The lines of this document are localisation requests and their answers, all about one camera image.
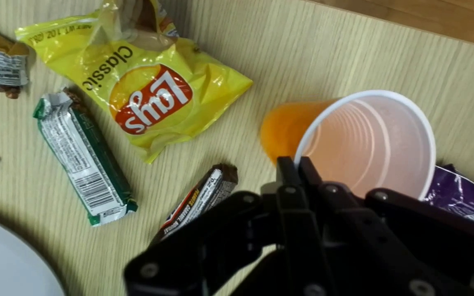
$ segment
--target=table surface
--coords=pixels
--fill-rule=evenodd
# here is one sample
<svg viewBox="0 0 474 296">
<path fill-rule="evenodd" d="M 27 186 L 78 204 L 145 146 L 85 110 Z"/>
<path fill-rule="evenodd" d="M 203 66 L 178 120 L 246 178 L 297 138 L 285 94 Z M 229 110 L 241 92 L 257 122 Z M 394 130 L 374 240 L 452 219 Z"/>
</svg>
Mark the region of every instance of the table surface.
<svg viewBox="0 0 474 296">
<path fill-rule="evenodd" d="M 94 10 L 101 0 L 0 0 L 0 33 Z M 35 56 L 19 100 L 0 94 L 0 222 L 25 237 L 61 276 L 68 294 L 124 294 L 122 270 L 215 161 L 239 166 L 241 187 L 275 178 L 259 127 L 275 105 L 364 89 L 409 95 L 429 115 L 438 159 L 474 178 L 474 44 L 371 20 L 305 0 L 168 0 L 183 36 L 256 81 L 208 132 L 145 164 L 106 113 L 93 107 L 129 176 L 140 210 L 93 229 L 32 112 L 66 79 Z"/>
</svg>

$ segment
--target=chip bag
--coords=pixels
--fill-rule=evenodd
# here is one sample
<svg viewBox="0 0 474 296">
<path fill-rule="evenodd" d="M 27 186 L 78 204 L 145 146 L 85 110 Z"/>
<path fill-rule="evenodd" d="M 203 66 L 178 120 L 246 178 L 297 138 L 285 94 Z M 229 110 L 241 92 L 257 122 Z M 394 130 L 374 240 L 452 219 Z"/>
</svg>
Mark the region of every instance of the chip bag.
<svg viewBox="0 0 474 296">
<path fill-rule="evenodd" d="M 109 112 L 149 161 L 206 130 L 252 85 L 180 38 L 159 0 L 106 0 L 89 16 L 20 28 L 17 38 Z"/>
</svg>

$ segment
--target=white plate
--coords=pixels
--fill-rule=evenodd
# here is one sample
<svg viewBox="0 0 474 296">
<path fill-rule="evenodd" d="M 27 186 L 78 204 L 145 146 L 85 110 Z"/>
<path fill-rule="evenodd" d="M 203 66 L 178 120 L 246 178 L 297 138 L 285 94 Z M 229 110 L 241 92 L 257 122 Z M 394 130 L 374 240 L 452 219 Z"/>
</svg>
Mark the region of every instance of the white plate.
<svg viewBox="0 0 474 296">
<path fill-rule="evenodd" d="M 0 225 L 0 296 L 63 296 L 45 260 Z"/>
</svg>

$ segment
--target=lays logo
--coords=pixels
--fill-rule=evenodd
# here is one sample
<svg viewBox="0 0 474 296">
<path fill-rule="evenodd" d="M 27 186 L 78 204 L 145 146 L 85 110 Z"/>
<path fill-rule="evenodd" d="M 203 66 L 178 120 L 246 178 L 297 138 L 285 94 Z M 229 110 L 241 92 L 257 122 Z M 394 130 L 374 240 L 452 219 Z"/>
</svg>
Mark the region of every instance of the lays logo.
<svg viewBox="0 0 474 296">
<path fill-rule="evenodd" d="M 145 66 L 127 72 L 114 87 L 111 112 L 131 135 L 165 120 L 193 97 L 190 84 L 167 66 Z"/>
</svg>

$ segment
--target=plastic cup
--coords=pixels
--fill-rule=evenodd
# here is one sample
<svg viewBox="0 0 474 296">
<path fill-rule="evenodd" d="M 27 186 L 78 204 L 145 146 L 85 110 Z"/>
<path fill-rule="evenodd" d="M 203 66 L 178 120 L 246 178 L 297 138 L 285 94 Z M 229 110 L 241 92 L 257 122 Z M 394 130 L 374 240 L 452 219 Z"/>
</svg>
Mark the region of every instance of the plastic cup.
<svg viewBox="0 0 474 296">
<path fill-rule="evenodd" d="M 294 156 L 300 164 L 308 156 L 322 179 L 345 183 L 359 197 L 374 187 L 415 199 L 427 196 L 437 163 L 435 135 L 410 99 L 391 90 L 366 90 L 335 104 L 298 104 L 292 115 L 290 105 L 279 107 L 264 122 L 262 145 L 272 159 Z"/>
</svg>

